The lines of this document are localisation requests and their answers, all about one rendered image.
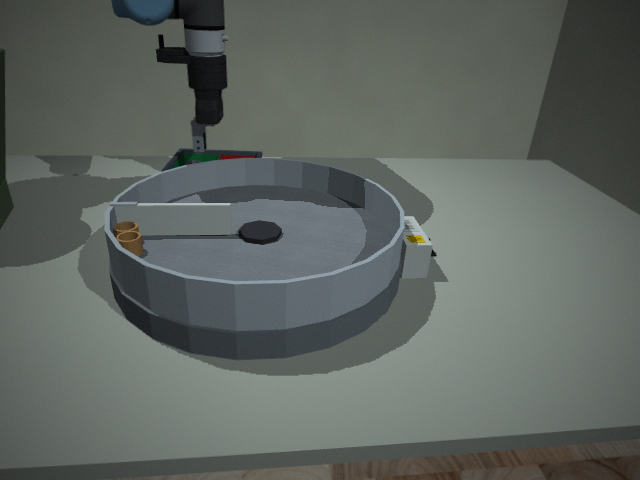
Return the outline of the bronze bushing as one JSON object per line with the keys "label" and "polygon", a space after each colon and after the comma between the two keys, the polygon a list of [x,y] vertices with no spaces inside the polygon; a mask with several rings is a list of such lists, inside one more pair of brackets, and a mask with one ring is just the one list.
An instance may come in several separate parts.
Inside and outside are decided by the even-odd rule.
{"label": "bronze bushing", "polygon": [[126,231],[118,234],[116,239],[120,245],[136,256],[143,254],[141,234],[137,231]]}
{"label": "bronze bushing", "polygon": [[115,238],[118,234],[122,232],[126,232],[126,231],[139,232],[137,223],[131,222],[131,221],[118,223],[113,228],[114,228]]}

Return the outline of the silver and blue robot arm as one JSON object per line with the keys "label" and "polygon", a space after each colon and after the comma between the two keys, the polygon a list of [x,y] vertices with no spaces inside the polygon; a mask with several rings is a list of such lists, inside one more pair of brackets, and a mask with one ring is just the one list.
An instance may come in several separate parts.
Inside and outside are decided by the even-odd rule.
{"label": "silver and blue robot arm", "polygon": [[184,29],[225,30],[224,0],[112,0],[116,16],[143,25],[183,19]]}

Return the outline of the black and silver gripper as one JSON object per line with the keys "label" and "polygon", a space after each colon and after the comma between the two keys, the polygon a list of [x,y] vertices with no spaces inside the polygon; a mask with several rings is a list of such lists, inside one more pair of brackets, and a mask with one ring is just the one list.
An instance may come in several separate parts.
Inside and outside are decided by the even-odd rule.
{"label": "black and silver gripper", "polygon": [[157,62],[187,64],[189,87],[194,89],[196,118],[191,121],[193,151],[205,152],[206,128],[223,118],[222,90],[227,88],[227,66],[223,31],[184,29],[185,47],[164,47],[158,35]]}

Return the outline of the grey round turntable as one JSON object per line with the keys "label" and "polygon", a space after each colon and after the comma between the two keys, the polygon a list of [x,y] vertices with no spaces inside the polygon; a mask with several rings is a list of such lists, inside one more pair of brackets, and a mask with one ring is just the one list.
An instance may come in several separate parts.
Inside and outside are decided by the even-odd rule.
{"label": "grey round turntable", "polygon": [[[142,235],[140,256],[115,238],[128,221]],[[129,322],[188,353],[233,360],[289,358],[365,332],[400,277],[427,278],[437,256],[379,184],[279,158],[154,174],[110,203],[105,235]]]}

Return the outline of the red and green divided bin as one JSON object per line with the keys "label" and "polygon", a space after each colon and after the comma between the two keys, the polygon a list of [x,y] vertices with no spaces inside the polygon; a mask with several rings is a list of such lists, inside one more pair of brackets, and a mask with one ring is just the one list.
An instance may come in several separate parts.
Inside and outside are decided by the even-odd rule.
{"label": "red and green divided bin", "polygon": [[[218,157],[218,158],[217,158]],[[205,152],[193,152],[193,149],[180,148],[162,171],[186,165],[189,160],[200,162],[235,159],[235,158],[262,158],[262,152],[258,151],[233,151],[233,150],[208,150]]]}

